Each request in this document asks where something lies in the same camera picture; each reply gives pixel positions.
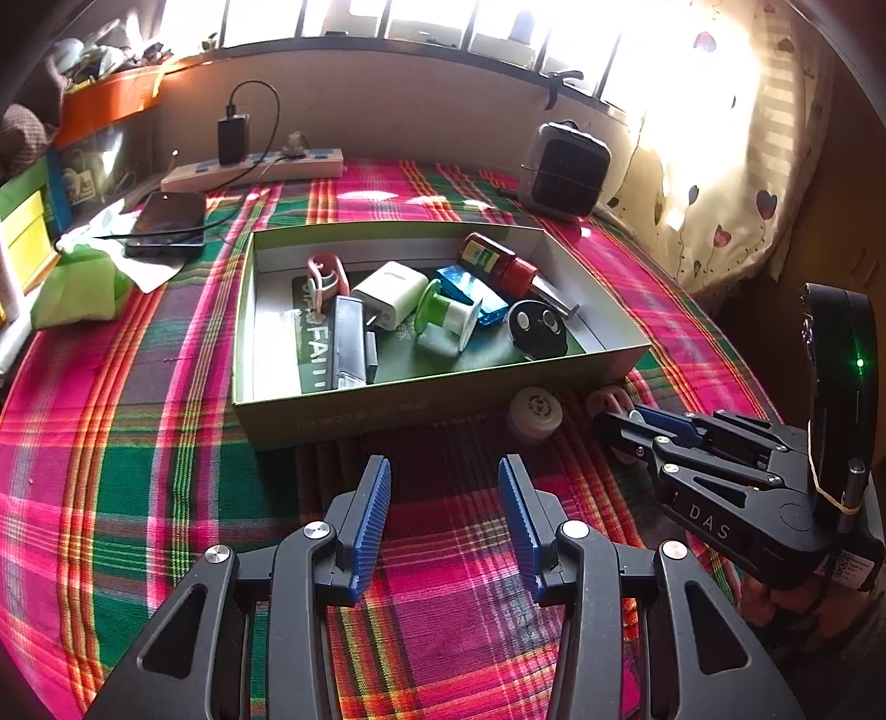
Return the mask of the pink clip with teal pad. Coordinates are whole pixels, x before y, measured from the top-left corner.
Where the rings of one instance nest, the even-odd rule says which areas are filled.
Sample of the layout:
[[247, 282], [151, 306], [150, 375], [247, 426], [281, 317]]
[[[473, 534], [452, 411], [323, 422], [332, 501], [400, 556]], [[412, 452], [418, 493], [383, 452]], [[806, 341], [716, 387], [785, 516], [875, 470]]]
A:
[[607, 385], [598, 388], [589, 394], [586, 400], [586, 409], [592, 419], [599, 414], [612, 413], [629, 417], [635, 409], [631, 396], [620, 385]]

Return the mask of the white round cap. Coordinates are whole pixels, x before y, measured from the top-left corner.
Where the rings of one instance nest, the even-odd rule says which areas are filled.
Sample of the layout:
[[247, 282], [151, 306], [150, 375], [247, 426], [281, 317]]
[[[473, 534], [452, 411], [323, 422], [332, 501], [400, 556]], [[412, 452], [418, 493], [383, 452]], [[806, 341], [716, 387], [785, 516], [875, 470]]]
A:
[[543, 443], [562, 423], [562, 405], [554, 394], [544, 388], [523, 388], [513, 396], [509, 404], [509, 429], [523, 443]]

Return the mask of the black round key fob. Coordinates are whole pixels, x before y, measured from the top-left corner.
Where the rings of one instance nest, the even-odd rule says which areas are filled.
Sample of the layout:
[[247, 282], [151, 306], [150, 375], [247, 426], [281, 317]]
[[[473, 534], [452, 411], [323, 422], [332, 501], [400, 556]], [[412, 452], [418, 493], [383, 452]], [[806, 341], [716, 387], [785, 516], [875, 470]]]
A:
[[562, 317], [547, 303], [521, 300], [509, 309], [512, 343], [529, 360], [548, 360], [568, 354], [569, 333]]

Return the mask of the black remote stick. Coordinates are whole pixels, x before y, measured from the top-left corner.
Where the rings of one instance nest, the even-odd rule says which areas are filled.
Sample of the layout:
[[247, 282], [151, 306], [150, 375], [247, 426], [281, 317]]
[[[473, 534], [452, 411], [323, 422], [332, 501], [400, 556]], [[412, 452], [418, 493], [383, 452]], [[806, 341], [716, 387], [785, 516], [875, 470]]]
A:
[[375, 333], [367, 327], [363, 301], [338, 296], [333, 305], [331, 380], [332, 390], [373, 384], [378, 368]]

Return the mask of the red cap brown bottle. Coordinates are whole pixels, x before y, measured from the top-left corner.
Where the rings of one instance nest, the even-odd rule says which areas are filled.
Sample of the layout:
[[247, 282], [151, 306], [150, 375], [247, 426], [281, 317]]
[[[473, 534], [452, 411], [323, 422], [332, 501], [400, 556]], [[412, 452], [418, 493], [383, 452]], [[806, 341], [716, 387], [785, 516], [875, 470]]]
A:
[[458, 264], [509, 300], [530, 296], [538, 274], [534, 265], [481, 233], [470, 233], [464, 239], [458, 250]]

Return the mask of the green white spool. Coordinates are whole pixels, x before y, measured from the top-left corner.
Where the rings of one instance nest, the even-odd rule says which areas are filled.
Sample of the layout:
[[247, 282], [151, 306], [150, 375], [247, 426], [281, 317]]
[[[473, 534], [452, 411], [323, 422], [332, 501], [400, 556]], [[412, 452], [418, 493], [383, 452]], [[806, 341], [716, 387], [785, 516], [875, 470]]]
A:
[[441, 282], [431, 280], [414, 311], [414, 332], [422, 335], [430, 326], [437, 326], [456, 337], [456, 348], [462, 352], [472, 339], [479, 320], [481, 302], [462, 303], [441, 292]]

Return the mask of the white usb charger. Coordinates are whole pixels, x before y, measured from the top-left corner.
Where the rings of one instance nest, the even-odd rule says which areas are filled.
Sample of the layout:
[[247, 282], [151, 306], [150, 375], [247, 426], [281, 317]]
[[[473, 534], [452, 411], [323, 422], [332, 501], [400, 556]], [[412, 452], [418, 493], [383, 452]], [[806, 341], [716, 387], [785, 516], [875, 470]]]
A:
[[394, 332], [418, 307], [429, 283], [428, 276], [419, 270], [388, 261], [361, 280], [352, 289], [352, 294], [367, 306], [377, 327]]

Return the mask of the blue usb tester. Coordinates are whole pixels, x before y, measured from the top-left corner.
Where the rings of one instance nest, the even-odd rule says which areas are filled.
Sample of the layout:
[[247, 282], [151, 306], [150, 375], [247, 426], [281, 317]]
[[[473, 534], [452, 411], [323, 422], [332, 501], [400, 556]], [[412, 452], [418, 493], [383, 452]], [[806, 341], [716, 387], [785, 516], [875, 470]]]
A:
[[464, 305], [479, 305], [479, 326], [493, 327], [508, 315], [508, 301], [504, 301], [491, 286], [459, 265], [441, 267], [435, 270], [435, 277], [440, 280], [441, 292], [446, 297]]

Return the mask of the pink red small clip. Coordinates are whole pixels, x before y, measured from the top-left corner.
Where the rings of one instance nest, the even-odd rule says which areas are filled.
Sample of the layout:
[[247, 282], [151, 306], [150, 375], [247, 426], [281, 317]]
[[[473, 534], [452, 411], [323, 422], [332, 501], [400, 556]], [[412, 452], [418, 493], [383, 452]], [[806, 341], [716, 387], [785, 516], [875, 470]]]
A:
[[350, 280], [341, 258], [331, 252], [311, 255], [306, 261], [311, 307], [316, 313], [323, 311], [327, 300], [336, 296], [350, 296]]

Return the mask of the green cardboard box tray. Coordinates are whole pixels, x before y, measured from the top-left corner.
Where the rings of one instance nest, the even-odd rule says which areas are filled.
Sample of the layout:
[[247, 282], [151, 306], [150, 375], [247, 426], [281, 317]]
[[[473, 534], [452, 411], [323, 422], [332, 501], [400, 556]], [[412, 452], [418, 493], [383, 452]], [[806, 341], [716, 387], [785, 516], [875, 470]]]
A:
[[276, 228], [249, 237], [234, 322], [231, 393], [237, 420], [254, 449], [338, 440], [370, 430], [449, 419], [508, 402], [530, 387], [575, 388], [620, 381], [650, 347], [649, 337], [591, 274], [575, 250], [544, 229], [483, 225], [563, 296], [578, 303], [566, 318], [568, 354], [529, 360], [508, 326], [479, 327], [464, 351], [437, 326], [422, 335], [413, 318], [394, 332], [375, 325], [373, 384], [332, 390], [331, 303], [311, 307], [306, 261], [331, 252], [358, 284], [388, 261], [424, 275], [455, 263], [470, 224], [346, 222]]

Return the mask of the heart pattern curtain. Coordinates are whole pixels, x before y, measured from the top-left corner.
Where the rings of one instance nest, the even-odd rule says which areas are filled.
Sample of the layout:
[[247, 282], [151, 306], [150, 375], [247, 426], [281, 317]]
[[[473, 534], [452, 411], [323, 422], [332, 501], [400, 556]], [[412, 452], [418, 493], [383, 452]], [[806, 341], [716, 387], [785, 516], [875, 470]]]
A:
[[835, 54], [787, 2], [633, 2], [607, 99], [633, 142], [610, 212], [713, 307], [779, 275], [823, 150]]

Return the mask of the green tissue pack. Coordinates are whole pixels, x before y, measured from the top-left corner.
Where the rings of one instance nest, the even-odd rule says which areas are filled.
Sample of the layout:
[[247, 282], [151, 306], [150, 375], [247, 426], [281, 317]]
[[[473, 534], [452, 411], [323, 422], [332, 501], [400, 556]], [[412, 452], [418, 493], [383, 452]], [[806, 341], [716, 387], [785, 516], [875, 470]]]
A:
[[111, 256], [87, 246], [65, 252], [49, 272], [34, 300], [34, 330], [70, 326], [81, 321], [111, 321], [122, 311], [133, 282]]

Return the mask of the white power strip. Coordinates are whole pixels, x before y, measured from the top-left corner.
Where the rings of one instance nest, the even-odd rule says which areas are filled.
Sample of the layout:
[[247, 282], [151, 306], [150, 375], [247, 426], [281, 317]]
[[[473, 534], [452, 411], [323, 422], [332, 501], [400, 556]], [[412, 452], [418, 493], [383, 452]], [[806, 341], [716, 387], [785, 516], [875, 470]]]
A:
[[300, 157], [287, 157], [270, 152], [263, 161], [254, 153], [245, 162], [222, 167], [217, 159], [209, 159], [174, 168], [161, 180], [164, 192], [215, 192], [224, 186], [261, 182], [293, 182], [338, 178], [344, 171], [341, 148], [311, 148]]

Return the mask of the orange planter box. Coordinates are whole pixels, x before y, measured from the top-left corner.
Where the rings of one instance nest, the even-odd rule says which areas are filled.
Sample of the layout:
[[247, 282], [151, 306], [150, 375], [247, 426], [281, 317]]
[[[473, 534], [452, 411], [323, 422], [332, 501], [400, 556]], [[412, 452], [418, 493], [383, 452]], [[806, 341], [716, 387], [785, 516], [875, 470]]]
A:
[[63, 100], [54, 147], [70, 146], [116, 121], [150, 110], [159, 102], [164, 75], [162, 66], [148, 66], [117, 72], [71, 91]]

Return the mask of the brown cloth bundle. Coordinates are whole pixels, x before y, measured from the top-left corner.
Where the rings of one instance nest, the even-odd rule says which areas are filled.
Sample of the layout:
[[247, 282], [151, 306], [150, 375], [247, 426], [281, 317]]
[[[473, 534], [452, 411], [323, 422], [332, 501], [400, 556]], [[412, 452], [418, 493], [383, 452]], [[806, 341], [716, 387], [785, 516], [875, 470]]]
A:
[[6, 183], [30, 168], [47, 150], [49, 133], [38, 116], [23, 105], [12, 104], [0, 126], [0, 176]]

